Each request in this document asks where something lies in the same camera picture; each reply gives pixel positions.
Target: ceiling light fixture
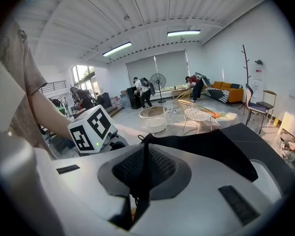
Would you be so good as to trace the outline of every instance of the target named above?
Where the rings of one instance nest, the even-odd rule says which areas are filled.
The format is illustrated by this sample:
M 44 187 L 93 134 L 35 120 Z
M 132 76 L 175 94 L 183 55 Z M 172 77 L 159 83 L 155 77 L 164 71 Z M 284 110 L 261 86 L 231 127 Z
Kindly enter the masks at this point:
M 131 43 L 130 43 L 130 42 L 127 42 L 127 43 L 125 43 L 125 44 L 119 45 L 119 46 L 117 46 L 117 47 L 111 49 L 110 51 L 103 53 L 103 56 L 106 57 L 106 56 L 108 56 L 108 55 L 110 55 L 110 54 L 113 54 L 113 53 L 115 53 L 115 52 L 118 52 L 118 51 L 120 51 L 120 50 L 122 50 L 122 49 L 124 49 L 124 48 L 129 47 L 129 46 L 131 46 Z
M 167 33 L 168 37 L 171 36 L 180 36 L 180 35 L 188 35 L 188 34 L 199 34 L 200 30 L 176 30 L 176 31 L 170 31 Z

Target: metal wire chair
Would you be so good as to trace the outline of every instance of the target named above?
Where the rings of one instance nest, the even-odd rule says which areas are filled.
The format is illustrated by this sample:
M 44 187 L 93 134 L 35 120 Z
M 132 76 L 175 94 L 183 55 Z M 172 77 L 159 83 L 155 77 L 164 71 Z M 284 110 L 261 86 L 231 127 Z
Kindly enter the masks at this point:
M 177 114 L 179 114 L 179 107 L 180 104 L 178 103 L 178 100 L 182 100 L 182 99 L 189 99 L 190 98 L 190 94 L 191 94 L 191 89 L 183 92 L 182 94 L 180 94 L 179 96 L 177 96 L 173 101 L 172 101 L 172 110 L 171 110 L 171 115 L 170 118 L 172 117 L 173 114 L 173 110 L 177 109 Z
M 210 126 L 211 126 L 211 131 L 212 131 L 212 121 L 211 121 L 211 118 L 212 118 L 212 115 L 214 114 L 214 112 L 212 112 L 211 110 L 209 109 L 206 109 L 206 108 L 203 108 L 197 104 L 194 104 L 192 102 L 189 102 L 189 101 L 185 101 L 185 100 L 178 100 L 178 103 L 185 115 L 185 125 L 183 127 L 183 130 L 182 130 L 182 133 L 181 135 L 183 135 L 183 132 L 185 130 L 185 127 L 186 127 L 186 123 L 188 121 L 188 119 L 191 119 L 193 120 L 194 122 L 197 123 L 197 126 L 199 124 L 199 127 L 198 127 L 198 131 L 197 131 L 197 134 L 199 133 L 199 129 L 200 129 L 200 126 L 201 126 L 201 123 L 206 121 L 206 120 L 210 120 Z

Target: gray chair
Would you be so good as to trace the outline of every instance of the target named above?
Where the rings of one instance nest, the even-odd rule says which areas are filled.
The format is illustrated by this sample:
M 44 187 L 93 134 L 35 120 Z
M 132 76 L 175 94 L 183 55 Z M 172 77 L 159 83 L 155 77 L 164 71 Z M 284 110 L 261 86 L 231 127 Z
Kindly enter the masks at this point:
M 261 125 L 260 125 L 260 129 L 259 129 L 259 132 L 258 134 L 260 134 L 261 132 L 261 129 L 262 129 L 262 125 L 263 125 L 263 122 L 264 122 L 264 119 L 265 119 L 265 115 L 266 115 L 266 107 L 265 106 L 262 106 L 260 104 L 257 104 L 257 103 L 252 103 L 250 100 L 251 100 L 251 97 L 252 95 L 254 94 L 254 92 L 252 91 L 251 87 L 246 84 L 246 105 L 247 105 L 247 108 L 249 110 L 249 114 L 248 114 L 248 118 L 247 118 L 247 121 L 246 121 L 246 126 L 250 120 L 250 117 L 251 117 L 251 113 L 252 112 L 257 112 L 257 113 L 260 113 L 262 114 L 262 122 L 261 122 Z

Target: jeans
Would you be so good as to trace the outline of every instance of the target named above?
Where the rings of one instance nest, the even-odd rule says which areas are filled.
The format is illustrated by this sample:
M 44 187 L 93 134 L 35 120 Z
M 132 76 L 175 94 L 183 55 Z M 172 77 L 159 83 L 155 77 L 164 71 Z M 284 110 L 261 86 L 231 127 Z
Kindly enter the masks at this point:
M 150 89 L 147 90 L 146 92 L 142 93 L 140 100 L 141 100 L 141 105 L 142 105 L 143 108 L 146 107 L 145 104 L 144 104 L 144 101 L 145 101 L 145 100 L 147 101 L 147 104 L 148 104 L 150 107 L 152 106 L 152 104 L 151 104 L 151 102 L 150 102 L 150 100 L 149 100 L 150 97 L 151 97 L 151 90 L 150 90 Z
M 198 83 L 196 83 L 195 87 L 192 90 L 193 100 L 200 98 L 202 88 L 203 88 L 203 81 L 200 80 Z

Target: ceiling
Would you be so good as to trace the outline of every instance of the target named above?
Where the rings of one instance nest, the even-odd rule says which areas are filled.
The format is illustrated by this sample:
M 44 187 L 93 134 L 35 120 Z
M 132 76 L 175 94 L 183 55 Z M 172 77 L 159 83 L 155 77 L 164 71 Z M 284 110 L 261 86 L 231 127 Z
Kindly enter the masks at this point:
M 111 63 L 147 49 L 181 42 L 206 43 L 265 0 L 34 0 L 16 20 L 29 36 L 38 65 L 60 67 L 94 60 Z M 168 31 L 201 30 L 167 37 Z M 132 46 L 102 54 L 130 41 Z

